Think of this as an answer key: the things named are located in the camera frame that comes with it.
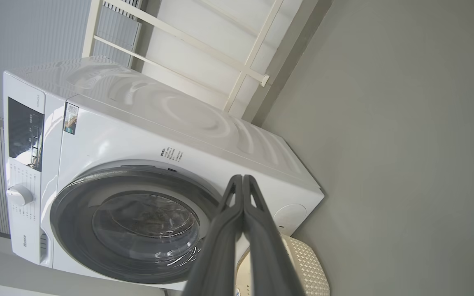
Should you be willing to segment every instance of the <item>laundry basket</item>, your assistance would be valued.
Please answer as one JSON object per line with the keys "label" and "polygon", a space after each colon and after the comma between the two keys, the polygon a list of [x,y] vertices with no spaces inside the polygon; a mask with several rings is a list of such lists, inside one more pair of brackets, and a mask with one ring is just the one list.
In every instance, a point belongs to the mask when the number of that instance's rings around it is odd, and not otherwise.
{"label": "laundry basket", "polygon": [[[316,254],[307,244],[289,236],[281,235],[290,261],[294,265],[307,296],[330,296],[330,287]],[[235,286],[237,296],[249,296],[252,286],[250,248],[237,263]]]}

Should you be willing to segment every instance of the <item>round glass door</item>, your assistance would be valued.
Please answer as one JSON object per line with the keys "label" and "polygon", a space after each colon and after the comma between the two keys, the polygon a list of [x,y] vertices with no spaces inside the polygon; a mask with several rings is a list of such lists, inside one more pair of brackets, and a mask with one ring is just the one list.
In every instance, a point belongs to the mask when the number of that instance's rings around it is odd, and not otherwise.
{"label": "round glass door", "polygon": [[187,279],[218,193],[177,172],[123,166],[81,176],[51,207],[64,251],[105,276],[137,283]]}

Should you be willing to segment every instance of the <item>digital display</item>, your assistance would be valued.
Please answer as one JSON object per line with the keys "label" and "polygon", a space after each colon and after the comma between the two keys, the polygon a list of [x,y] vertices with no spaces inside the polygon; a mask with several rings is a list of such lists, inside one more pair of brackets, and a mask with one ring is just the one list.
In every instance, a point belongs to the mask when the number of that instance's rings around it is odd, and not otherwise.
{"label": "digital display", "polygon": [[8,98],[8,153],[41,172],[43,114]]}

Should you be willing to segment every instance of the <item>washing machine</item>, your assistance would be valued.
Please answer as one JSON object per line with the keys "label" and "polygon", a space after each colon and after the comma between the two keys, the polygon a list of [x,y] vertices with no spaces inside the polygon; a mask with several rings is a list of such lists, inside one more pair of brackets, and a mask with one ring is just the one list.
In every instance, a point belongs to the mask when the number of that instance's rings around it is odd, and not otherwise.
{"label": "washing machine", "polygon": [[12,250],[35,264],[182,290],[231,176],[282,234],[323,199],[282,138],[107,58],[3,81]]}

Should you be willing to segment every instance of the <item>gray floor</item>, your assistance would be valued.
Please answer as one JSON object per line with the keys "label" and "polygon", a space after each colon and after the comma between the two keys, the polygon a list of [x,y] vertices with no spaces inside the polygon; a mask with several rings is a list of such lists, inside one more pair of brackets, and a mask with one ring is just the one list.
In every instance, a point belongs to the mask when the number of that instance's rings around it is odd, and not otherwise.
{"label": "gray floor", "polygon": [[474,1],[336,0],[268,113],[333,296],[474,295]]}

